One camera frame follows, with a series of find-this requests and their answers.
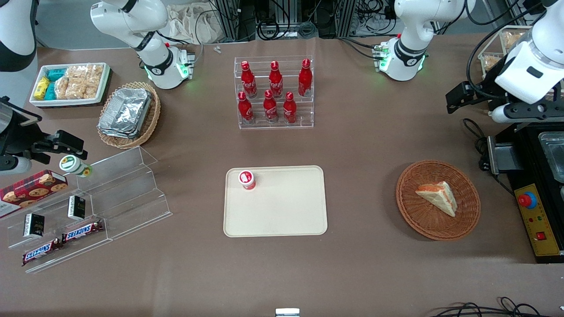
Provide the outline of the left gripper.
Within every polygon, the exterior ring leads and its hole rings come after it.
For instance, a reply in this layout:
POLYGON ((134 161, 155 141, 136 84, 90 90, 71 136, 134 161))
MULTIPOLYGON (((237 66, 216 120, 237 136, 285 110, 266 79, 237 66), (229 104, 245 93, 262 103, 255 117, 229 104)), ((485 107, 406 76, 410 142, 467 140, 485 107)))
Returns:
MULTIPOLYGON (((453 114, 461 107, 486 102, 490 98, 477 93, 469 81, 463 81, 445 95, 445 100, 448 114, 453 114)), ((500 124, 563 122, 564 103, 562 101, 540 101, 534 104, 508 103, 493 110, 491 118, 500 124)))

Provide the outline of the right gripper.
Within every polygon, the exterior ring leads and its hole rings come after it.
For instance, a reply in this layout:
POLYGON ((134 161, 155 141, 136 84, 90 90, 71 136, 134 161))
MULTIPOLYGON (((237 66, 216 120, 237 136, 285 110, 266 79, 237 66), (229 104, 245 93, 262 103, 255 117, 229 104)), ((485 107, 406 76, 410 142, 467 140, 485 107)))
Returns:
MULTIPOLYGON (((76 156, 81 160, 87 160, 88 152, 83 147, 84 140, 64 130, 58 130, 51 136, 51 140, 40 139, 31 143, 26 149, 26 157, 47 165, 50 163, 51 157, 46 153, 53 150, 53 153, 65 153, 76 156)), ((32 167, 29 159, 18 156, 1 156, 0 176, 27 173, 32 167)))

